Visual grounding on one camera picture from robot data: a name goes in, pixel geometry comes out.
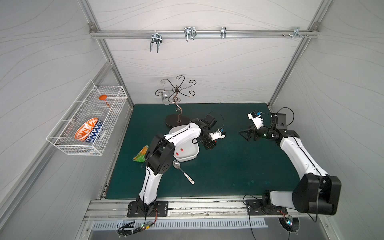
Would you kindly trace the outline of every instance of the dark green tabletop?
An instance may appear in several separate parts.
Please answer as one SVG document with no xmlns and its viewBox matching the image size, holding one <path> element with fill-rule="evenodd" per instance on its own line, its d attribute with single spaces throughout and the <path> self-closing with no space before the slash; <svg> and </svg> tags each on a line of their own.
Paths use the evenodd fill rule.
<svg viewBox="0 0 384 240">
<path fill-rule="evenodd" d="M 158 197 L 193 197 L 262 194 L 265 190 L 293 191 L 299 176 L 285 152 L 274 141 L 247 142 L 238 131 L 248 128 L 252 111 L 268 113 L 265 103 L 181 104 L 183 115 L 204 118 L 218 111 L 224 118 L 226 137 L 217 140 L 212 150 L 199 144 L 197 157 L 181 162 L 181 168 L 195 181 L 173 167 L 163 174 Z M 136 198 L 143 185 L 145 170 L 132 159 L 156 134 L 168 134 L 165 118 L 174 114 L 174 105 L 136 104 L 107 190 L 107 199 Z M 217 123 L 221 116 L 212 112 Z M 264 124 L 270 124 L 265 115 Z"/>
</svg>

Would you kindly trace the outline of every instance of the black stand base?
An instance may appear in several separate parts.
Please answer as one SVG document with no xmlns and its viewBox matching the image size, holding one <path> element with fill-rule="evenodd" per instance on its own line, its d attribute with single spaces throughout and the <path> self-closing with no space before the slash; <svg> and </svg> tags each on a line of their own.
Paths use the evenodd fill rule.
<svg viewBox="0 0 384 240">
<path fill-rule="evenodd" d="M 168 201 L 156 201 L 154 209 L 157 209 L 157 217 L 166 217 L 168 215 Z M 136 201 L 130 202 L 127 217 L 145 217 L 145 213 Z M 156 217 L 156 211 L 148 212 L 146 217 Z"/>
<path fill-rule="evenodd" d="M 290 224 L 287 223 L 287 218 L 279 217 L 279 222 L 281 226 L 289 232 L 297 232 L 300 228 L 300 221 L 298 217 L 294 217 Z"/>
<path fill-rule="evenodd" d="M 166 124 L 170 127 L 177 127 L 181 125 L 187 125 L 191 121 L 190 118 L 180 115 L 180 122 L 177 122 L 178 114 L 168 115 L 166 118 Z"/>
<path fill-rule="evenodd" d="M 282 215 L 282 211 L 284 214 L 288 214 L 287 209 L 285 207 L 279 207 L 274 205 L 266 205 L 263 206 L 262 200 L 250 199 L 245 200 L 245 204 L 247 205 L 247 212 L 250 216 L 260 216 L 260 215 Z"/>
</svg>

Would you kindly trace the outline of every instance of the ventilation grille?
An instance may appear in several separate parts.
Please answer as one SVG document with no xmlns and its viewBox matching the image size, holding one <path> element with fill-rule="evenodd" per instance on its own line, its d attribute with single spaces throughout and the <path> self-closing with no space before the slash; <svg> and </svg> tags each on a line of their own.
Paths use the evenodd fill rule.
<svg viewBox="0 0 384 240">
<path fill-rule="evenodd" d="M 93 224 L 94 231 L 98 230 L 117 230 L 121 226 L 134 222 L 130 227 L 125 228 L 134 229 L 144 223 L 143 220 L 108 220 L 108 221 L 95 221 Z M 252 228 L 264 228 L 264 218 L 251 218 Z M 234 228 L 249 228 L 248 218 L 211 218 L 211 219 L 158 219 L 156 223 L 149 228 L 155 229 L 234 229 Z"/>
</svg>

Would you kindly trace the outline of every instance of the white robotic arm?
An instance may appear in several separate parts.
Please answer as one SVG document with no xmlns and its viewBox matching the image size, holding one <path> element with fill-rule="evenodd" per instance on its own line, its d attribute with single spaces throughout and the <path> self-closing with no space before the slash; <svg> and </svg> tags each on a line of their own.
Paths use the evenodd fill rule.
<svg viewBox="0 0 384 240">
<path fill-rule="evenodd" d="M 201 129 L 197 124 L 189 123 L 189 125 L 185 126 L 184 128 L 180 129 L 177 132 L 164 135 L 164 138 L 168 142 L 173 143 L 174 149 L 175 149 L 186 142 L 189 142 L 195 138 L 198 138 L 200 136 L 200 133 L 201 133 Z M 149 205 L 156 200 L 157 188 L 159 186 L 162 176 L 163 176 L 163 173 L 155 174 L 151 169 L 151 167 L 148 167 L 148 166 L 146 167 L 144 184 L 139 193 L 140 198 L 143 200 L 145 204 Z"/>
<path fill-rule="evenodd" d="M 225 133 L 218 130 L 209 133 L 216 120 L 211 115 L 204 119 L 192 119 L 184 128 L 167 135 L 156 135 L 145 155 L 146 175 L 143 187 L 135 202 L 128 205 L 128 217 L 150 216 L 153 214 L 157 197 L 157 188 L 161 177 L 173 162 L 173 154 L 177 147 L 193 139 L 200 139 L 205 149 L 212 149 L 216 145 L 215 139 L 225 137 Z"/>
<path fill-rule="evenodd" d="M 264 199 L 273 206 L 296 209 L 299 212 L 334 215 L 339 201 L 341 182 L 335 176 L 329 176 L 312 158 L 303 146 L 299 135 L 287 129 L 286 115 L 271 114 L 271 127 L 263 124 L 261 112 L 252 112 L 248 117 L 255 126 L 239 133 L 246 132 L 246 140 L 258 137 L 273 139 L 280 144 L 295 167 L 300 182 L 293 192 L 267 191 Z"/>
</svg>

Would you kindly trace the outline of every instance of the wire basket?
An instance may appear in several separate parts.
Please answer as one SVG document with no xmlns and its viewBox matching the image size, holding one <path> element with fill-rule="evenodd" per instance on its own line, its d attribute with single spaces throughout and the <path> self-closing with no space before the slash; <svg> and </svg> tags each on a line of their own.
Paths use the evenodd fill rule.
<svg viewBox="0 0 384 240">
<path fill-rule="evenodd" d="M 83 89 L 78 99 L 46 138 L 67 155 L 101 156 L 127 99 L 122 86 L 95 86 L 92 81 L 90 82 L 93 88 Z M 107 98 L 100 100 L 101 95 L 107 95 Z M 72 117 L 66 118 L 70 110 L 76 107 L 77 110 L 69 114 Z M 91 118 L 98 118 L 103 122 L 94 142 L 75 139 L 74 136 L 79 127 Z"/>
</svg>

